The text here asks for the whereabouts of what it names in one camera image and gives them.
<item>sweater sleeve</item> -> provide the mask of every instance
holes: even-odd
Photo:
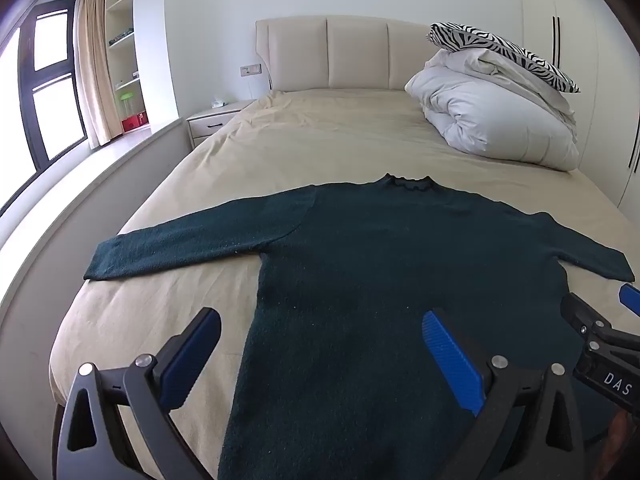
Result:
[[[636,277],[623,253],[558,224],[548,213],[532,215],[542,229],[547,249],[561,260],[610,280],[634,282]]]
[[[113,280],[200,264],[265,248],[293,232],[316,196],[314,186],[243,198],[98,245],[86,280]]]

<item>window sill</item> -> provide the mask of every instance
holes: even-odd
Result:
[[[53,233],[110,174],[182,122],[152,124],[89,155],[53,186],[0,247],[0,324],[22,279]]]

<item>zebra print pillow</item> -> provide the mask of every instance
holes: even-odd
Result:
[[[493,50],[535,74],[559,92],[568,92],[569,94],[580,92],[572,79],[551,63],[536,56],[533,52],[511,43],[511,41],[479,28],[457,23],[433,23],[428,38],[431,43],[451,52],[457,52],[464,48]]]

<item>wall outlet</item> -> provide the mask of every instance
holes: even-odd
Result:
[[[247,65],[240,67],[240,76],[257,75],[262,73],[262,65],[260,63],[255,65]]]

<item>white wardrobe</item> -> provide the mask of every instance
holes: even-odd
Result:
[[[640,57],[603,0],[522,0],[524,47],[580,87],[580,170],[640,227]]]

